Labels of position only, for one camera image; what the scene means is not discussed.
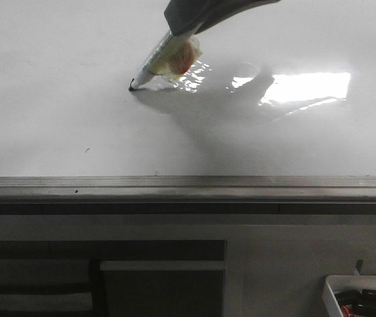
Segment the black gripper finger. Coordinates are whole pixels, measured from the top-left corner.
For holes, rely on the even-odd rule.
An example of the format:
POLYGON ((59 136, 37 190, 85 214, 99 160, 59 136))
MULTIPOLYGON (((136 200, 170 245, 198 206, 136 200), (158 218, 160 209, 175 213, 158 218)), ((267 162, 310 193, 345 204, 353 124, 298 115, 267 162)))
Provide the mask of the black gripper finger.
POLYGON ((179 36, 194 30, 199 34, 243 11, 277 3, 273 0, 172 0, 164 16, 171 33, 179 36))

